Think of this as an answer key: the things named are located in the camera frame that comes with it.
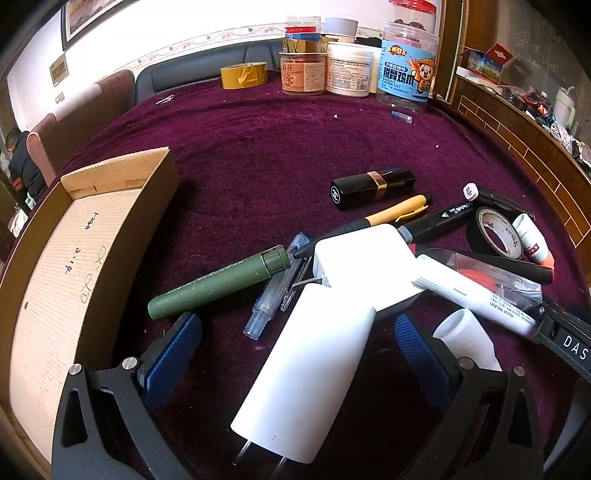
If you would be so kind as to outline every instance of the cardboard box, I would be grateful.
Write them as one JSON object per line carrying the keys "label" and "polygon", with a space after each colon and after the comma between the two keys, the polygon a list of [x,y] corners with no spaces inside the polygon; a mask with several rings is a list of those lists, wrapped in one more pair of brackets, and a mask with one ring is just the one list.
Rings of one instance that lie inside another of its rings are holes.
{"label": "cardboard box", "polygon": [[463,52],[461,66],[499,85],[503,66],[512,58],[510,51],[495,43],[486,53],[472,49]]}
{"label": "cardboard box", "polygon": [[68,369],[108,368],[144,252],[178,187],[168,148],[64,175],[21,234],[0,281],[0,437],[50,478]]}

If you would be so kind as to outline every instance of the green tube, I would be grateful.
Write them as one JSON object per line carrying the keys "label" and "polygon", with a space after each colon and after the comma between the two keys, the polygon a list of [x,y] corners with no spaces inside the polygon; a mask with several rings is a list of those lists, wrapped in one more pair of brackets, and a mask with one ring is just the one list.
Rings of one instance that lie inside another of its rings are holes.
{"label": "green tube", "polygon": [[154,320],[178,316],[182,312],[267,280],[289,267],[290,259],[285,248],[277,245],[158,295],[148,303],[148,313]]}

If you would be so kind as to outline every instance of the blue label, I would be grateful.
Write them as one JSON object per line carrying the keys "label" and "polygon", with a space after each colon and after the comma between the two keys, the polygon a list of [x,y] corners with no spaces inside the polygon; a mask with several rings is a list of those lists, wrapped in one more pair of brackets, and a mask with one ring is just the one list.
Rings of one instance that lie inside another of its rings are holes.
{"label": "blue label", "polygon": [[415,102],[426,102],[436,58],[426,50],[382,40],[378,88]]}
{"label": "blue label", "polygon": [[313,40],[320,41],[320,32],[318,33],[286,33],[286,38],[290,40]]}

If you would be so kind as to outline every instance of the white power adapter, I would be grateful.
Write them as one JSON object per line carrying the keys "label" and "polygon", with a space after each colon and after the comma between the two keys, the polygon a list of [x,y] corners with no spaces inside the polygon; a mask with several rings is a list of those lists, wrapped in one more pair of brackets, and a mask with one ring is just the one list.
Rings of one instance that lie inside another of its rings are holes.
{"label": "white power adapter", "polygon": [[328,435],[367,342],[375,309],[322,285],[304,288],[231,428],[310,463]]}
{"label": "white power adapter", "polygon": [[367,301],[377,319],[407,308],[424,291],[411,281],[416,276],[414,254],[388,223],[326,238],[314,251],[314,276]]}

